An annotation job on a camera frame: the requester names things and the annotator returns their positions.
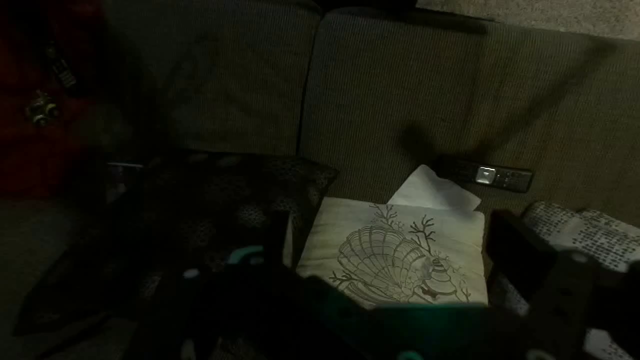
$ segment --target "sketchbook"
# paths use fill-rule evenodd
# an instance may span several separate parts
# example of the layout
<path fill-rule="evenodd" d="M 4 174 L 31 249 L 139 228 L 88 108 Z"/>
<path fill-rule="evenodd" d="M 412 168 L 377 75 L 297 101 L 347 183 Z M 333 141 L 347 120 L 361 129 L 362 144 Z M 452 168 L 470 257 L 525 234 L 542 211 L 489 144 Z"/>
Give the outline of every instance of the sketchbook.
<path fill-rule="evenodd" d="M 484 303 L 484 216 L 327 199 L 298 274 L 321 277 L 364 308 Z"/>

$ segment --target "couch cushion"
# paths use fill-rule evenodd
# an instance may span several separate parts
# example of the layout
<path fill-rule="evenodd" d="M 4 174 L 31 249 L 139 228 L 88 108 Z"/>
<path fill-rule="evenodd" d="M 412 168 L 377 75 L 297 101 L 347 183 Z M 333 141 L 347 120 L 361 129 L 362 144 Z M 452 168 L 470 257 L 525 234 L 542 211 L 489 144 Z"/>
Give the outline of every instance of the couch cushion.
<path fill-rule="evenodd" d="M 120 142 L 295 155 L 312 0 L 114 0 L 109 18 L 109 130 Z"/>
<path fill-rule="evenodd" d="M 414 170 L 414 146 L 457 152 L 484 27 L 452 17 L 386 18 L 339 11 L 318 30 L 300 152 L 341 170 L 333 195 L 388 196 Z"/>
<path fill-rule="evenodd" d="M 640 46 L 442 15 L 331 15 L 309 81 L 302 155 L 342 170 L 334 195 L 386 200 L 442 155 L 537 170 L 528 195 L 639 223 Z"/>

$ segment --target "paper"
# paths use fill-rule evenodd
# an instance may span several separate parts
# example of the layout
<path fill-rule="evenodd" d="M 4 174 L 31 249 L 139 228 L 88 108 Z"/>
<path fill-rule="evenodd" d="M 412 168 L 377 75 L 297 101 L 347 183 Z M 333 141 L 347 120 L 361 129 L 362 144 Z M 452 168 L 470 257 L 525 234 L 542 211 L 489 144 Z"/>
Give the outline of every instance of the paper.
<path fill-rule="evenodd" d="M 640 230 L 596 211 L 573 212 L 557 205 L 537 205 L 525 225 L 554 249 L 579 249 L 618 272 L 640 260 Z"/>
<path fill-rule="evenodd" d="M 525 225 L 554 249 L 579 249 L 618 272 L 640 260 L 640 230 L 596 211 L 573 212 L 541 203 L 525 214 Z M 528 304 L 513 284 L 500 278 L 496 289 L 509 308 L 527 315 Z M 603 360 L 632 360 L 605 331 L 591 331 L 585 351 Z"/>
<path fill-rule="evenodd" d="M 321 277 L 362 306 L 489 303 L 484 216 L 327 199 L 298 272 Z"/>
<path fill-rule="evenodd" d="M 481 199 L 459 184 L 439 179 L 428 167 L 418 167 L 388 205 L 439 208 L 439 211 L 474 211 Z"/>

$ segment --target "dark fabric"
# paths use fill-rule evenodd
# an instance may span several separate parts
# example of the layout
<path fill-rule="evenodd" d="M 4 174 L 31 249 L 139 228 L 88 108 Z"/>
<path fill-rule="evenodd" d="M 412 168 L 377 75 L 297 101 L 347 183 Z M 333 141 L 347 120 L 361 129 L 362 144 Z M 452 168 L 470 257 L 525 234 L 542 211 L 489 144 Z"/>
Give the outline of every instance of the dark fabric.
<path fill-rule="evenodd" d="M 640 223 L 640 45 L 430 13 L 339 11 L 318 30 L 300 155 L 337 196 L 388 200 L 421 163 L 530 168 L 535 200 Z"/>
<path fill-rule="evenodd" d="M 97 313 L 139 319 L 163 272 L 221 271 L 234 249 L 264 245 L 276 212 L 292 214 L 295 257 L 334 170 L 297 158 L 176 155 L 153 163 L 105 219 L 27 296 L 16 333 L 61 328 Z"/>

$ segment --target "red object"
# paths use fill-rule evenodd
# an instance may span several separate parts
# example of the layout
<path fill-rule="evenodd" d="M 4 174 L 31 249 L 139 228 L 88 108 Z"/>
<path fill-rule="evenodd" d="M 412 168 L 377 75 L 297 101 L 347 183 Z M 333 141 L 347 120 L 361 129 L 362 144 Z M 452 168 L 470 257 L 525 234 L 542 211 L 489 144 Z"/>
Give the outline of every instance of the red object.
<path fill-rule="evenodd" d="M 71 99 L 41 66 L 34 45 L 8 18 L 8 0 L 0 0 L 0 196 L 49 199 L 82 160 L 84 149 L 72 127 L 92 107 L 91 99 Z M 92 32 L 101 24 L 98 3 L 42 3 L 56 40 L 69 62 L 91 78 L 94 66 Z M 34 127 L 27 107 L 45 91 L 61 108 L 47 127 Z"/>

